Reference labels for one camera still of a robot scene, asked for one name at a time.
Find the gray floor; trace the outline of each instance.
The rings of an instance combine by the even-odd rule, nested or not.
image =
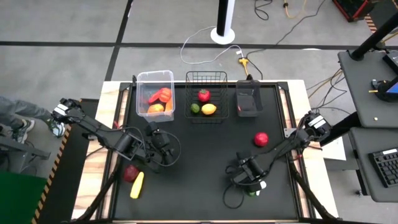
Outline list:
[[[300,11],[302,3],[303,0],[291,1],[291,15]],[[305,15],[314,14],[320,3],[321,0],[308,1]],[[275,0],[264,6],[270,19],[262,21],[254,13],[254,1],[236,1],[232,25],[236,33],[234,43],[274,44],[281,39],[303,17],[286,18],[282,4],[283,1]],[[184,42],[196,31],[216,25],[217,8],[215,0],[134,1],[123,42]],[[365,21],[347,23],[329,0],[316,19],[305,19],[303,24],[281,44],[358,45],[371,34]],[[210,43],[210,31],[197,35],[192,42]]]
[[[307,14],[313,14],[319,0],[308,1]],[[0,0],[0,40],[14,41],[76,41],[114,42],[127,0],[20,2]],[[302,1],[291,1],[295,14]],[[253,1],[237,0],[233,21],[236,43],[274,44],[298,21],[287,19],[275,0],[265,10],[269,21],[258,19]],[[216,0],[135,0],[123,42],[183,42],[197,30],[216,23]],[[317,17],[306,19],[282,44],[358,45],[370,30],[363,21],[349,24],[327,0]],[[204,32],[192,42],[211,42]],[[243,49],[247,53],[252,49]],[[209,60],[221,49],[185,49],[188,61]],[[89,47],[0,47],[0,95],[19,98],[52,110],[62,97],[99,98],[112,48]],[[132,75],[152,70],[171,70],[176,80],[184,80],[191,70],[223,70],[230,80],[244,78],[235,50],[205,65],[181,62],[179,49],[120,50],[112,80],[130,80]],[[332,76],[338,69],[337,51],[266,50],[250,55],[262,70],[264,79],[303,79],[306,86]],[[253,67],[249,72],[256,78]],[[337,85],[347,90],[345,81]],[[326,94],[324,87],[310,98],[316,106]],[[328,99],[339,93],[333,90]],[[350,113],[354,111],[349,93],[330,104]],[[335,124],[346,115],[336,110],[322,110],[324,117]],[[43,123],[29,134],[36,147],[52,152],[48,161],[37,162],[37,175],[46,177],[60,141],[54,139]],[[340,217],[345,220],[396,223],[397,204],[374,203],[370,197],[358,198],[359,189],[354,172],[330,172],[330,182]]]

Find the transparent plastic container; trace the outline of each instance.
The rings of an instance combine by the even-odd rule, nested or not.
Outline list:
[[[171,102],[172,108],[171,110],[168,111],[165,111],[167,103],[161,101],[160,99],[155,100],[153,103],[149,103],[150,98],[152,98],[156,93],[165,90],[163,88],[171,90],[170,100],[172,101]],[[149,107],[156,104],[162,105],[164,107],[164,110],[155,113],[154,112],[148,113]],[[137,94],[136,94],[137,114],[145,118],[148,122],[155,121],[159,123],[159,122],[173,121],[174,110],[175,110],[175,92],[174,92],[173,73],[168,70],[140,73],[137,76]]]
[[[236,82],[236,102],[240,117],[255,117],[262,111],[260,82],[240,80]]]

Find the lime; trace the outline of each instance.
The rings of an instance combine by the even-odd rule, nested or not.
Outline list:
[[[199,111],[200,111],[199,105],[197,105],[196,103],[192,103],[191,104],[191,111],[194,112],[194,113],[199,113]]]

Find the yellow black tape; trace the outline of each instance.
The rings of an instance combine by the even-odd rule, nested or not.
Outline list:
[[[60,160],[61,160],[61,157],[63,154],[63,149],[65,148],[65,145],[68,141],[68,137],[69,137],[71,128],[72,127],[70,125],[65,126],[65,135],[62,138],[62,143],[61,143],[60,149],[57,153],[57,156],[55,158],[54,165],[51,168],[50,175],[47,178],[47,183],[45,183],[45,185],[44,185],[42,196],[40,197],[39,203],[37,204],[34,216],[32,218],[32,224],[37,224],[39,222],[40,212],[43,210],[45,199],[50,191],[50,187],[51,187],[52,181],[55,177],[55,173],[57,171],[58,165],[60,163]]]
[[[365,21],[373,34],[377,30],[377,28],[374,25],[373,20],[372,20],[371,16],[369,16],[369,14],[367,16],[365,16]]]

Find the shoe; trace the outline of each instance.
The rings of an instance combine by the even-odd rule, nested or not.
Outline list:
[[[24,144],[25,140],[27,139],[27,132],[33,129],[35,123],[25,119],[23,119],[22,122],[24,125],[21,128],[12,130],[11,138],[21,144]]]
[[[63,134],[65,134],[65,124],[58,123],[54,119],[48,119],[46,120],[46,123],[49,126],[49,130],[55,137],[60,138],[63,136]]]

